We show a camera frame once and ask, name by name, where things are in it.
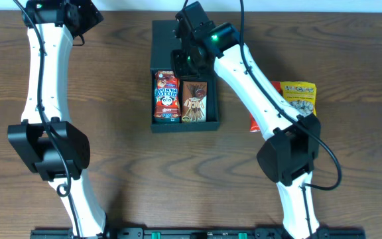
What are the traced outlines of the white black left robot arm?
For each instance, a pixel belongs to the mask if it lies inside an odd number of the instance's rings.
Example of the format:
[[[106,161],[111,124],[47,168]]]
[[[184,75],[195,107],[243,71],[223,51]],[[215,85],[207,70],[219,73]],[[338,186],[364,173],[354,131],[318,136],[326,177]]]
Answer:
[[[31,62],[21,122],[7,137],[31,173],[60,197],[72,228],[55,235],[106,238],[106,213],[94,195],[88,166],[90,143],[73,126],[68,108],[68,64],[75,38],[103,21],[91,0],[27,1],[21,10]]]

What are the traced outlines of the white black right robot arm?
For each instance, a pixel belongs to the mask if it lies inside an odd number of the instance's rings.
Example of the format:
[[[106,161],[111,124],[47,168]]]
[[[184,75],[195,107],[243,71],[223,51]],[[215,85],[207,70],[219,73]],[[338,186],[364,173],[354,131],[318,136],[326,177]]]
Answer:
[[[279,190],[283,227],[292,238],[311,237],[319,227],[310,192],[320,146],[318,118],[302,115],[277,92],[233,25],[180,23],[175,36],[181,57],[174,63],[187,65],[185,76],[215,73],[249,110],[265,140],[257,161]]]

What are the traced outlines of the red Hacks candy bag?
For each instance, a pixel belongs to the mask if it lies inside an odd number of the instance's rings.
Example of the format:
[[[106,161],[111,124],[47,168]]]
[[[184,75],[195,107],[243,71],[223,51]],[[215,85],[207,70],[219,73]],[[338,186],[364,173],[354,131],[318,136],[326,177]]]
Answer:
[[[282,96],[283,95],[283,91],[281,90],[281,83],[277,82],[277,81],[271,81],[271,84],[274,86],[276,91]],[[249,131],[251,133],[259,132],[260,131],[260,127],[259,127],[259,125],[257,124],[255,118],[252,115],[250,115],[250,128],[249,128]]]

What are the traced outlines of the brown Pocky box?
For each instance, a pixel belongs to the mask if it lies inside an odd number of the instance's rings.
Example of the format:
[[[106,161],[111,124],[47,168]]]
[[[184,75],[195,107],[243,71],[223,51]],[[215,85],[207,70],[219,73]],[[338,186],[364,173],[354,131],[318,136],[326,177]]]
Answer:
[[[182,90],[182,123],[206,121],[207,83],[185,81]]]

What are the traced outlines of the dark green gift box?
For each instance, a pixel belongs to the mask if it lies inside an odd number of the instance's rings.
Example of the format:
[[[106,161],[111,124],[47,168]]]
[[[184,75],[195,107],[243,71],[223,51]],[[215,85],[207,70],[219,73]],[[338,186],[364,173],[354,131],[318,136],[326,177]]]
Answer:
[[[186,78],[189,82],[207,82],[207,104],[206,121],[200,123],[182,123],[179,119],[154,118],[155,112],[155,88],[156,73],[159,70],[171,70],[170,54],[173,50],[180,48],[180,41],[174,35],[177,26],[175,20],[154,20],[152,22],[152,44],[151,44],[151,131],[153,133],[185,132],[185,131],[215,131],[219,128],[220,118],[218,113],[217,79],[213,75],[204,75],[201,78]]]

